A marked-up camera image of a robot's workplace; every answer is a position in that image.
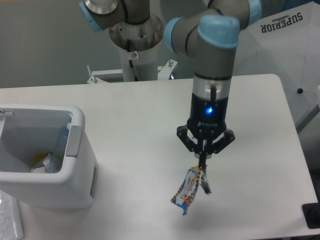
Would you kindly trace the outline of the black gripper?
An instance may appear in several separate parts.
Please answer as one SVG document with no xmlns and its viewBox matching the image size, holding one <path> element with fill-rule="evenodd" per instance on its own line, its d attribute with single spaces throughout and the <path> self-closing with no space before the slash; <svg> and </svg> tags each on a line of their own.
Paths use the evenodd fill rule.
<svg viewBox="0 0 320 240">
<path fill-rule="evenodd" d="M 218 154 L 235 140 L 234 132 L 226 129 L 228 100 L 226 97 L 211 101 L 193 93 L 187 125 L 179 126 L 176 130 L 176 135 L 185 147 L 197 155 L 198 167 L 203 171 L 207 167 L 206 160 L 209 156 Z M 192 133 L 194 141 L 189 138 L 188 130 Z M 222 133 L 223 136 L 214 142 Z"/>
</svg>

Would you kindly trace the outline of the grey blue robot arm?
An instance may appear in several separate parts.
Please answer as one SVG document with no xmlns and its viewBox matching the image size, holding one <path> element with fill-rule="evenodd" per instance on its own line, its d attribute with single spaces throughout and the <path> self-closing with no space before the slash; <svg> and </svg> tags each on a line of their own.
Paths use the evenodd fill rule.
<svg viewBox="0 0 320 240">
<path fill-rule="evenodd" d="M 204 170 L 207 159 L 235 139 L 225 118 L 239 33 L 260 19 L 262 3 L 211 0 L 204 12 L 167 24 L 151 13 L 147 0 L 82 0 L 79 7 L 94 31 L 108 30 L 124 51 L 125 81 L 158 78 L 152 49 L 160 42 L 195 60 L 190 116 L 176 134 Z"/>
</svg>

